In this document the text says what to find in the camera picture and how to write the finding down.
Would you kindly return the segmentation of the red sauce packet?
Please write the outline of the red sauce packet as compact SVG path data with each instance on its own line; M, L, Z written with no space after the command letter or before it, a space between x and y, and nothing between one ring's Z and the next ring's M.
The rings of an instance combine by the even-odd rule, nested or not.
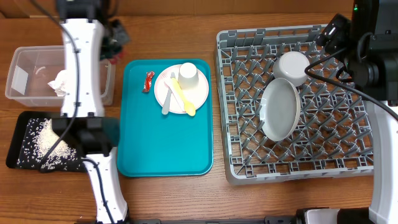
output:
M152 79L153 79L154 75L155 75L154 71L149 71L146 73L146 79L145 79L144 87L142 90L143 93L147 93L150 91L151 86L152 86Z

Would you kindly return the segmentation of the grey bowl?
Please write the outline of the grey bowl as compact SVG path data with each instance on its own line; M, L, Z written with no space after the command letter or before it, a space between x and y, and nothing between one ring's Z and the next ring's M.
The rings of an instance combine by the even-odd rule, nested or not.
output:
M308 78L305 68L309 65L310 62L304 54L287 52L275 61L272 71L275 78L284 78L294 86L300 86Z

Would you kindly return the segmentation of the white napkin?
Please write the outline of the white napkin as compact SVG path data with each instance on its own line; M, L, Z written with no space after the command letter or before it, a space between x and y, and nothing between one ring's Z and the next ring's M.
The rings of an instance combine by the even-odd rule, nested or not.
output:
M57 96L65 96L67 94L68 73L66 70L58 72L55 80L47 83L49 87L54 89Z

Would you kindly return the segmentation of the white paper cup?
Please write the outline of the white paper cup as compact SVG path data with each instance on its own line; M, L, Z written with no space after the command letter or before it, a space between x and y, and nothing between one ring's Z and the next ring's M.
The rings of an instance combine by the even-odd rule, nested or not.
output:
M199 82L198 69L190 62L181 64L178 70L178 84L183 90L191 90Z

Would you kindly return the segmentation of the grey plate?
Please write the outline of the grey plate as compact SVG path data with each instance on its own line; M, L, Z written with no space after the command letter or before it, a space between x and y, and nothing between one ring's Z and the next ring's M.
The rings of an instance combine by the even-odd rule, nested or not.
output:
M296 87L284 78L276 78L265 88L260 102L262 130L272 141L290 136L298 125L301 105Z

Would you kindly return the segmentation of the white rice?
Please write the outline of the white rice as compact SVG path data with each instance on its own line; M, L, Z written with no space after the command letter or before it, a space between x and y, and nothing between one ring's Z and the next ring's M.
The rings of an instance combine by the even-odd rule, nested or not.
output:
M47 118L31 118L27 123L17 167L21 169L38 169L44 155L59 139L52 131L52 120ZM68 168L67 164L77 160L76 149L62 140L47 158L43 169L61 168L67 171L79 171L80 166Z

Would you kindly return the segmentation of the silver foil wrapper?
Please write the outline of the silver foil wrapper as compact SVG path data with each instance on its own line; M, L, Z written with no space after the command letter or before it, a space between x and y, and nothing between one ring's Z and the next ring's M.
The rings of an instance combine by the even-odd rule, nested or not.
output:
M117 54L114 54L114 55L113 55L111 58L109 58L108 60L109 60L110 64L116 65L116 64L118 64L118 63L123 59L123 57L124 57L124 52L121 51L121 52L119 52L119 53L117 53Z

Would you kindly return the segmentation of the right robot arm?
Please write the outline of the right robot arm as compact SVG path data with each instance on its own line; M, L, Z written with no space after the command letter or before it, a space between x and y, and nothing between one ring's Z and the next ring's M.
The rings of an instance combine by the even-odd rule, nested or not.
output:
M304 72L357 94L373 131L374 189L368 223L397 223L397 0L355 0L317 36L327 56Z

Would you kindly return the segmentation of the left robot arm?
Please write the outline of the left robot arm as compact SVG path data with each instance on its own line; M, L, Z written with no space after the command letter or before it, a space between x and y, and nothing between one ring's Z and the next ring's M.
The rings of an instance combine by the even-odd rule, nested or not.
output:
M100 61L115 62L130 38L109 1L56 1L65 70L70 77L60 116L52 129L76 149L67 166L82 165L96 200L96 223L131 223L119 183L117 118L107 117L100 94Z

